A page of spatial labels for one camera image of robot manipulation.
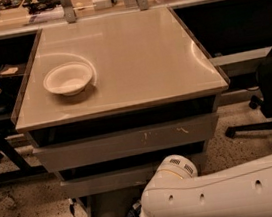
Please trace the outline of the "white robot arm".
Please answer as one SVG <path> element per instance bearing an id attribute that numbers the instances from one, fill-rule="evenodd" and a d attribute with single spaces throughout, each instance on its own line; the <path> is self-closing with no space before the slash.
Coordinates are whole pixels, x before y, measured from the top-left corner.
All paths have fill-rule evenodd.
<path id="1" fill-rule="evenodd" d="M 140 217 L 272 217 L 272 155 L 210 175 L 170 155 L 141 196 Z"/>

